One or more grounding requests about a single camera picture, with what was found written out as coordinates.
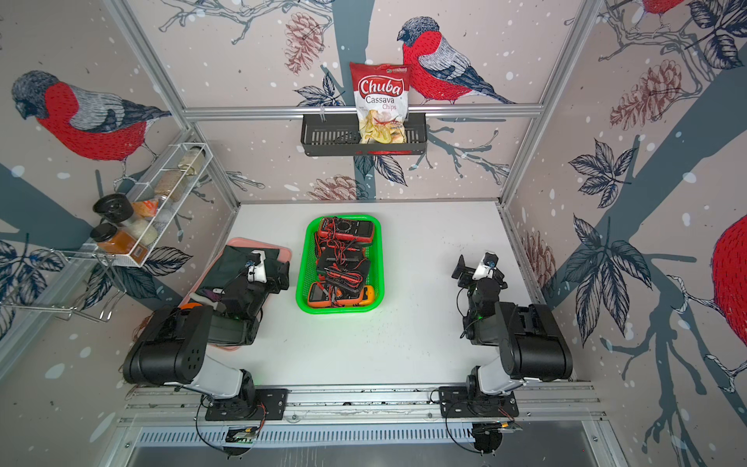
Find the green plastic basket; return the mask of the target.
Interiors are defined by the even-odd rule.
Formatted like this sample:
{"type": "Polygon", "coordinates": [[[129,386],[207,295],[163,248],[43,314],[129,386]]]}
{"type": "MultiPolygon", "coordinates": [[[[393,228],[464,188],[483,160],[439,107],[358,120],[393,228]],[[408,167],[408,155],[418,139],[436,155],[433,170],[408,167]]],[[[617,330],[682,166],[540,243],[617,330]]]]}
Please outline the green plastic basket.
{"type": "Polygon", "coordinates": [[[326,215],[321,216],[313,220],[307,227],[305,232],[305,244],[303,245],[303,255],[299,273],[299,283],[296,292],[297,304],[302,311],[309,314],[343,314],[343,313],[367,313],[373,311],[381,305],[385,297],[386,287],[384,280],[384,268],[383,268],[383,246],[382,246],[382,233],[381,233],[381,222],[374,216],[366,214],[338,214],[338,215],[326,215]],[[340,217],[351,220],[359,221],[372,221],[375,224],[375,236],[371,244],[363,244],[357,242],[345,242],[345,241],[334,241],[334,239],[321,239],[318,235],[318,230],[322,219],[325,217],[340,217]],[[317,258],[320,252],[330,247],[350,247],[351,245],[357,244],[361,248],[365,249],[366,259],[371,262],[371,270],[369,272],[366,282],[358,287],[350,288],[343,286],[342,284],[330,283],[324,281],[319,274],[317,274],[316,268],[317,258]],[[309,289],[311,284],[314,282],[325,282],[342,289],[345,289],[354,294],[362,293],[363,288],[366,285],[371,285],[375,288],[375,301],[367,307],[357,307],[352,305],[351,307],[333,307],[332,309],[312,309],[307,305],[307,295],[309,295],[309,289]]]}

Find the orange black multimeter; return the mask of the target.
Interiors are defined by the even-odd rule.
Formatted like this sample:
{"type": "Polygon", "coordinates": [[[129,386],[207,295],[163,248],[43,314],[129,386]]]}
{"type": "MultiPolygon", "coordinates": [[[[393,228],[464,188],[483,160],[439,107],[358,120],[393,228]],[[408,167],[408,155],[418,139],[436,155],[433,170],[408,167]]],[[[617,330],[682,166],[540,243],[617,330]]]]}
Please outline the orange black multimeter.
{"type": "Polygon", "coordinates": [[[333,307],[351,307],[363,300],[363,294],[354,294],[340,287],[325,282],[314,282],[307,295],[307,305],[312,309],[332,309],[333,307]]]}

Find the red multimeter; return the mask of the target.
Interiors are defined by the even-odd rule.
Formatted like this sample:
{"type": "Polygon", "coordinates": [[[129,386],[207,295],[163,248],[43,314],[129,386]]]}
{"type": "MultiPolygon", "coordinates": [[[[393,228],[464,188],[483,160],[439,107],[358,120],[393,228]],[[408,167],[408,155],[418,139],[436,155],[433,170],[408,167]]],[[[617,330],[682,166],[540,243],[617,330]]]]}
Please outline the red multimeter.
{"type": "Polygon", "coordinates": [[[325,217],[317,233],[321,239],[371,244],[375,236],[375,224],[372,221],[325,217]]]}

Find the small black multimeter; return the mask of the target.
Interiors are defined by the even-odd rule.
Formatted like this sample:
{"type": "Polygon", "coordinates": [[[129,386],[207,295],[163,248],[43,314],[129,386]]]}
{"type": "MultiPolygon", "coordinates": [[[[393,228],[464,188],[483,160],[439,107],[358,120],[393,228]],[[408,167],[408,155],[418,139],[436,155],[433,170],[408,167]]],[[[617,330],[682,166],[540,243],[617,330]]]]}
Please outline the small black multimeter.
{"type": "Polygon", "coordinates": [[[366,259],[365,249],[361,248],[357,244],[351,245],[350,247],[326,247],[324,248],[318,258],[317,264],[319,265],[332,265],[332,264],[345,264],[345,263],[360,263],[366,259]]]}

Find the yellow multimeter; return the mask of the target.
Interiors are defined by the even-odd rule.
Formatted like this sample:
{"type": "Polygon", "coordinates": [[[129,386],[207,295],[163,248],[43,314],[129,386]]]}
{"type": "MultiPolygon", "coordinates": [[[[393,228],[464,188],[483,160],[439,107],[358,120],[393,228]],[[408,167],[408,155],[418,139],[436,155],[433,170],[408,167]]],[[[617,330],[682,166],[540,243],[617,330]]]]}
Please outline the yellow multimeter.
{"type": "Polygon", "coordinates": [[[363,288],[361,294],[361,301],[357,304],[357,307],[367,307],[375,301],[375,288],[371,285],[366,285],[363,288]]]}

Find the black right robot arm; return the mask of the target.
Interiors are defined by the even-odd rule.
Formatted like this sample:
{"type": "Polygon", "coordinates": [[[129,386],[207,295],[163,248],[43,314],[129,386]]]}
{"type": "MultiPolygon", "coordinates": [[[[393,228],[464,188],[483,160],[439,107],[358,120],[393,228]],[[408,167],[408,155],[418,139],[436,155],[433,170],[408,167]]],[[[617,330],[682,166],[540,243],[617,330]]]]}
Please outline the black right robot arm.
{"type": "Polygon", "coordinates": [[[527,381],[551,383],[573,373],[570,348],[550,308],[501,300],[508,284],[498,262],[490,251],[476,268],[460,257],[451,275],[468,300],[467,309],[459,313],[461,338],[497,352],[490,363],[474,367],[468,375],[471,399],[505,396],[527,381]]]}

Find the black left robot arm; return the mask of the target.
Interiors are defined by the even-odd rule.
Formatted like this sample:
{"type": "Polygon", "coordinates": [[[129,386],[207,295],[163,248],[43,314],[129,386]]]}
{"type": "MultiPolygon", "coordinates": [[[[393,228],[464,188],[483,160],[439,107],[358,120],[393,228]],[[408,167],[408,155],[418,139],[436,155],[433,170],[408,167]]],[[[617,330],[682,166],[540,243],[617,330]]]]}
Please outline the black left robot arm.
{"type": "Polygon", "coordinates": [[[123,364],[124,380],[200,393],[215,405],[258,404],[251,374],[207,355],[256,340],[271,295],[289,288],[292,253],[274,245],[228,245],[182,305],[155,311],[123,364]]]}

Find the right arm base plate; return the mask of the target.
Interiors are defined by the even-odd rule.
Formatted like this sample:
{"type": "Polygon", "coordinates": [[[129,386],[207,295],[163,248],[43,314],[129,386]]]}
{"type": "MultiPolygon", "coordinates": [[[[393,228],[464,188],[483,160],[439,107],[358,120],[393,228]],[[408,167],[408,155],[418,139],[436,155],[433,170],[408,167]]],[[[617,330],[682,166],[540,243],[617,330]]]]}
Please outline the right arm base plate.
{"type": "Polygon", "coordinates": [[[442,418],[507,418],[519,416],[514,393],[508,395],[471,395],[465,385],[440,386],[434,403],[442,418]]]}

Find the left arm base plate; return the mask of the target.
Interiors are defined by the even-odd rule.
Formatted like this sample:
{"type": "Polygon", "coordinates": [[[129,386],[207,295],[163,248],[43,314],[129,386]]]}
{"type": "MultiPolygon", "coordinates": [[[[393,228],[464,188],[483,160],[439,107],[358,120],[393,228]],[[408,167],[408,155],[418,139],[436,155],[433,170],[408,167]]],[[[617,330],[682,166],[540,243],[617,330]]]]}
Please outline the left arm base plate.
{"type": "Polygon", "coordinates": [[[276,421],[284,417],[289,390],[287,388],[255,388],[252,400],[237,395],[212,402],[206,421],[276,421]]]}

